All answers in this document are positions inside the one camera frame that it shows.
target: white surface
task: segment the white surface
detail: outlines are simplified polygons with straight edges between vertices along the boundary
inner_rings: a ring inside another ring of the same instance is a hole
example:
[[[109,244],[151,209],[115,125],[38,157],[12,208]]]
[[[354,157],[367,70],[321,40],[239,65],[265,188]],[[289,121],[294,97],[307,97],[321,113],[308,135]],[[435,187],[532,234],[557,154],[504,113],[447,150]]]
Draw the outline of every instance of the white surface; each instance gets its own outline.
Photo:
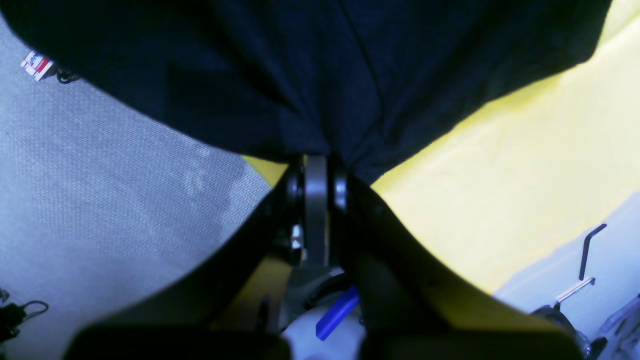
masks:
[[[360,343],[364,339],[364,327],[360,325],[360,314],[351,314],[321,341],[316,337],[316,324],[329,306],[321,306],[296,319],[282,334],[291,347],[292,360],[354,360]]]
[[[561,304],[573,326],[591,340],[601,335],[598,331],[608,317],[640,293],[640,194],[634,194],[603,222],[607,227],[591,239],[585,271],[585,279],[593,276],[595,284]],[[495,296],[527,313],[553,305],[560,295],[580,284],[582,245],[591,230],[516,274]]]

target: red and white label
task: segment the red and white label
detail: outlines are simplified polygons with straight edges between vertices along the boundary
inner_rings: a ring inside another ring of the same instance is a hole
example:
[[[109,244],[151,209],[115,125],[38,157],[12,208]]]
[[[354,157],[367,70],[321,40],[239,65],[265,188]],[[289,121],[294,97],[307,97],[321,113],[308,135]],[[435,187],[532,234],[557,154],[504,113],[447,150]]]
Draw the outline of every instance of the red and white label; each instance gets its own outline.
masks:
[[[44,55],[38,54],[35,50],[31,50],[20,66],[24,67],[24,70],[33,76],[36,81],[40,81],[53,66],[53,61]]]

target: dark navy fabric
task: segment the dark navy fabric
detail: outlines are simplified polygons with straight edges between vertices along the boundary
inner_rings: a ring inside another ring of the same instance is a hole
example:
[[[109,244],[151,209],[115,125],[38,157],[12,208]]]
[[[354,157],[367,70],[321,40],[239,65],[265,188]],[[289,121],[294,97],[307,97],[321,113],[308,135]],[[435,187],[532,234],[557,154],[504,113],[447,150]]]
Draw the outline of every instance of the dark navy fabric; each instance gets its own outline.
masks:
[[[586,61],[610,2],[0,0],[0,8],[35,49],[196,139],[273,161],[333,153],[372,183],[487,101]]]

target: blue plastic handle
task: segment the blue plastic handle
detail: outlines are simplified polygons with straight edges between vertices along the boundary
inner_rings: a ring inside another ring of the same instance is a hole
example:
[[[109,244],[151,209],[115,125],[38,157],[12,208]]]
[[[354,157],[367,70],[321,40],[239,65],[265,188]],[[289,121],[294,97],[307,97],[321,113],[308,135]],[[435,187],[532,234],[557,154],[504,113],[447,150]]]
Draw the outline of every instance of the blue plastic handle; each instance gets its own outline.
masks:
[[[318,339],[322,341],[326,340],[359,303],[360,296],[358,296],[356,288],[352,286],[342,294],[316,324],[316,336]]]

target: black metal bracket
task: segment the black metal bracket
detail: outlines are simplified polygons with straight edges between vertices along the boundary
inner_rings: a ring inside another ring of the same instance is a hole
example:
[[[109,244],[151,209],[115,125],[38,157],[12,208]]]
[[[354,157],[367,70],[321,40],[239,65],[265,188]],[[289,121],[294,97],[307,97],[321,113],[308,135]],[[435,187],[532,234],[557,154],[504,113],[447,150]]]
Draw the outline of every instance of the black metal bracket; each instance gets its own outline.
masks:
[[[578,275],[578,279],[580,279],[580,281],[584,280],[584,272],[587,270],[587,257],[589,256],[589,245],[591,244],[591,239],[605,227],[607,227],[607,224],[602,224],[596,227],[584,238],[584,245],[582,246],[582,261],[580,262],[580,274]]]

